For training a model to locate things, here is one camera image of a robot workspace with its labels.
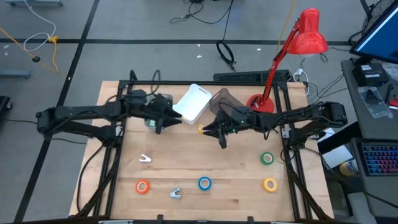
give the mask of lamp head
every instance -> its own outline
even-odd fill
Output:
[[[310,8],[300,15],[298,34],[293,38],[287,49],[289,54],[319,54],[328,50],[328,44],[319,28],[319,10]]]

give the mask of keyboard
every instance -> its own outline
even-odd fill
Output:
[[[288,70],[276,70],[274,82],[287,82],[289,78],[290,74]],[[213,79],[214,81],[221,82],[255,82],[265,84],[268,79],[268,71],[216,73],[213,75]]]
[[[362,142],[367,175],[398,175],[398,142]]]

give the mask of lamp base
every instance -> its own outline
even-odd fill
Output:
[[[248,103],[246,103],[246,106],[251,107],[251,109],[254,111],[273,113],[274,112],[274,102],[272,102],[272,100],[270,98],[268,98],[266,100],[266,102],[263,105],[261,105],[258,100],[261,97],[262,97],[262,94],[252,95],[249,98]],[[251,103],[253,102],[253,100],[255,98],[257,98],[256,103],[253,106],[251,106]]]

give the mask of yellow cable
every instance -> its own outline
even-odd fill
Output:
[[[282,32],[280,33],[280,36],[279,36],[278,46],[276,47],[275,56],[278,54],[279,45],[280,45],[280,40],[282,40],[282,36],[284,35],[285,29],[286,29],[286,25],[287,25],[287,23],[288,23],[288,21],[289,21],[291,15],[292,15],[292,13],[293,13],[293,9],[294,9],[294,6],[295,6],[295,5],[296,5],[296,0],[293,0],[292,6],[290,7],[289,15],[287,15],[287,17],[286,17],[286,21],[285,21],[284,28],[282,29]]]
[[[9,35],[1,26],[0,26],[0,31],[4,34],[4,35],[6,35],[8,38],[10,38],[14,43],[16,43],[17,45],[18,45],[18,47],[20,47],[25,53],[27,53],[31,58],[35,58],[35,55],[34,54],[32,54],[32,53],[30,53],[29,51],[27,51],[27,50],[25,50],[24,49],[24,47],[20,44],[20,43],[18,43],[18,41],[16,41],[11,35]],[[53,55],[53,63],[54,63],[54,65],[55,65],[55,68],[56,68],[56,70],[54,70],[54,69],[51,69],[49,66],[47,66],[46,64],[44,64],[43,62],[39,62],[39,64],[43,67],[43,68],[45,68],[45,69],[47,69],[47,70],[49,70],[49,71],[51,71],[51,72],[56,72],[56,73],[58,73],[59,72],[59,70],[58,70],[58,66],[57,66],[57,64],[55,63],[55,54],[57,53],[57,45],[56,45],[56,42],[57,42],[57,40],[58,40],[58,36],[54,36],[54,37],[56,37],[56,39],[55,39],[55,52],[54,52],[54,55]]]

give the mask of green tape roll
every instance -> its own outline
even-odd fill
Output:
[[[270,152],[265,152],[261,155],[261,162],[264,165],[271,165],[274,162],[274,155]]]

